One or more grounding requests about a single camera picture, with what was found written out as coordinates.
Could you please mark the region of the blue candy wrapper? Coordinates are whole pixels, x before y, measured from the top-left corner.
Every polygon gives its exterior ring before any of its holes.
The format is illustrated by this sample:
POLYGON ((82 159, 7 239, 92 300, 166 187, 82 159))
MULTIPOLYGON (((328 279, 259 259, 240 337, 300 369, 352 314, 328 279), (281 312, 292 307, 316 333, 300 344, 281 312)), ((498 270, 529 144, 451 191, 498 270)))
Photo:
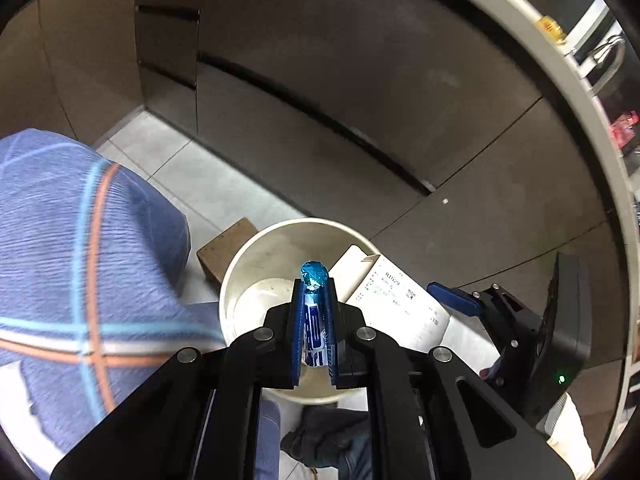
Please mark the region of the blue candy wrapper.
POLYGON ((304 285, 303 361, 310 367, 329 365, 328 322, 326 322, 326 285, 329 272, 319 261, 307 261, 300 267, 304 285))

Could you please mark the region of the white printed paper leaflet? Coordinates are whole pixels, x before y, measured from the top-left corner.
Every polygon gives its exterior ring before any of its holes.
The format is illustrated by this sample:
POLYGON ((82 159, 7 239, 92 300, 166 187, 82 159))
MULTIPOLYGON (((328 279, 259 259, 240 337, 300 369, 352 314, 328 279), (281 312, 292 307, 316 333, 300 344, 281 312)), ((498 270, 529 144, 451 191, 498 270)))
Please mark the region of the white printed paper leaflet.
POLYGON ((450 315, 424 288, 382 255, 352 245, 329 270, 337 299, 361 310, 367 326, 405 348, 427 352, 442 342, 450 315))

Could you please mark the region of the white round trash bin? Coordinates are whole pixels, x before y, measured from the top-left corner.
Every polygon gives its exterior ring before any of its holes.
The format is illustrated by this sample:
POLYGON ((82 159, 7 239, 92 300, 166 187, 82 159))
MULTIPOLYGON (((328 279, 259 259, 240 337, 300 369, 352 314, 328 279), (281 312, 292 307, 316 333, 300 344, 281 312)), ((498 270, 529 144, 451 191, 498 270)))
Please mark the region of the white round trash bin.
POLYGON ((339 356, 361 313, 352 314, 347 300, 378 258, 378 248, 341 223, 316 219, 280 222, 248 240, 234 256, 222 282, 219 318, 224 341, 231 344, 252 328, 262 326, 267 311, 292 299, 293 283, 307 261, 319 261, 334 279, 338 306, 332 318, 339 356))

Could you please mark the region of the dark kitchen cabinets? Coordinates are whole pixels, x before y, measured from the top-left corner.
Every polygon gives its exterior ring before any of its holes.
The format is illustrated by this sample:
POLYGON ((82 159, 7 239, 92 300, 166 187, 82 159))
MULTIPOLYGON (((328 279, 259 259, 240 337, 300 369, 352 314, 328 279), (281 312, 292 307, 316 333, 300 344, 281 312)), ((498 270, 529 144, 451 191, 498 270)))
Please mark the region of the dark kitchen cabinets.
POLYGON ((590 275, 590 362, 628 340, 626 188, 533 25, 480 0, 1 0, 1 129, 94 142, 138 106, 420 283, 541 310, 590 275))

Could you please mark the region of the chrome kitchen faucet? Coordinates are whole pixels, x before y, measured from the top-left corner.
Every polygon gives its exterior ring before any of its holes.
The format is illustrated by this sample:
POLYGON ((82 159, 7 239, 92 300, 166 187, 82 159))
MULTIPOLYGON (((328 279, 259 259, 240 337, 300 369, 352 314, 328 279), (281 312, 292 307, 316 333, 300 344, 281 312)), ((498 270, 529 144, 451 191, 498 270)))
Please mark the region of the chrome kitchen faucet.
POLYGON ((588 80, 592 72, 601 72, 600 77, 590 84, 589 93, 592 96, 597 96, 616 75, 623 65, 625 53, 626 40, 622 34, 609 36, 587 53, 585 61, 579 66, 582 79, 588 80))

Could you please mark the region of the brown cardboard box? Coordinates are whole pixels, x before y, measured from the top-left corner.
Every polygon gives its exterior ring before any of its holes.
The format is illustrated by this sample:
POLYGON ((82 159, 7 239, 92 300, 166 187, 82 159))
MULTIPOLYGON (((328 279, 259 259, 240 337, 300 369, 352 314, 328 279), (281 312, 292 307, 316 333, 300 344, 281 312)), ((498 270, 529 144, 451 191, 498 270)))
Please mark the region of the brown cardboard box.
POLYGON ((242 218, 202 246, 196 256, 206 280, 220 285, 236 253, 257 233, 256 226, 242 218))

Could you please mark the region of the blue plaid tablecloth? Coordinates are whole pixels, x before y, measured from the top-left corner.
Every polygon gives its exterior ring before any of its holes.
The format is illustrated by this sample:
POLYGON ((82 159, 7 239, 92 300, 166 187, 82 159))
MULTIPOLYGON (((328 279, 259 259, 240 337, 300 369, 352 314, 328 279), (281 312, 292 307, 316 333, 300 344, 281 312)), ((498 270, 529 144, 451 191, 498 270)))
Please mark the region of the blue plaid tablecloth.
POLYGON ((1 142, 1 428, 47 479, 184 347, 224 346, 218 307, 177 295, 186 216, 142 177, 62 134, 1 142))

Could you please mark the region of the pink package on counter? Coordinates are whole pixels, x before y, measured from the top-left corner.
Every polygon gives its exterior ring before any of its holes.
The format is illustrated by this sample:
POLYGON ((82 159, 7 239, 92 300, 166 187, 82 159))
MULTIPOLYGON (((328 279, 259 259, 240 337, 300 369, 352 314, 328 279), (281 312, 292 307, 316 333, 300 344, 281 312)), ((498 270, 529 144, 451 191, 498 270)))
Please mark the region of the pink package on counter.
POLYGON ((634 110, 621 114, 612 122, 611 134, 619 150, 626 148, 626 146, 634 140, 636 136, 634 126, 637 125, 638 122, 639 116, 634 110))

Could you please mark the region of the yellow mug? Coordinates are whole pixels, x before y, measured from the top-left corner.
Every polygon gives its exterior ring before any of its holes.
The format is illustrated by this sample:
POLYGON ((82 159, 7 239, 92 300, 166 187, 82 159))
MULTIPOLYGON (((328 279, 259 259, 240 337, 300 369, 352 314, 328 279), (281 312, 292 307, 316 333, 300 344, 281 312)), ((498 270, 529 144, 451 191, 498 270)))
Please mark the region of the yellow mug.
POLYGON ((551 16, 544 15, 537 21, 538 27, 551 39, 555 44, 565 44, 566 33, 551 16))

